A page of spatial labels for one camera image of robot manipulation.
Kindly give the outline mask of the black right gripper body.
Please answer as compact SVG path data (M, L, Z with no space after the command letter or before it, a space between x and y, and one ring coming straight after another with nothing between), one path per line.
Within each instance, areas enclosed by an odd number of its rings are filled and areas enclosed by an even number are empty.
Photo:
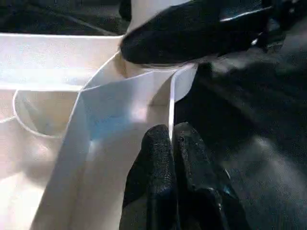
M249 23L256 29L250 47L264 52L269 46L280 45L286 31L307 16L305 0L250 0L249 9L257 11Z

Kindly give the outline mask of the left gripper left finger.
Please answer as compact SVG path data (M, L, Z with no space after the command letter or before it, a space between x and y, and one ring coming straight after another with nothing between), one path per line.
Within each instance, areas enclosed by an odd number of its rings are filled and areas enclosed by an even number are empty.
M141 150L126 180L122 204L124 230L177 230L177 182L166 125L143 136Z

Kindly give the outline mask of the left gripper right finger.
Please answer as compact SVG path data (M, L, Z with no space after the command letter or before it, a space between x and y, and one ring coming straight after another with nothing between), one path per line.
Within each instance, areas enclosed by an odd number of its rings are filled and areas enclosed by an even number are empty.
M180 123L174 127L173 145L182 229L248 230L227 171L212 160L199 133Z

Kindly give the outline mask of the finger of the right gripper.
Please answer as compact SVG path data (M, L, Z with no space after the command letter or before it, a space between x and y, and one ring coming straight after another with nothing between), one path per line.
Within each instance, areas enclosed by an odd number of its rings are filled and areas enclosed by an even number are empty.
M131 21L131 0L122 0L120 2L119 14L123 20Z
M271 13L269 0L191 0L128 33L120 51L135 64L177 64L247 50Z

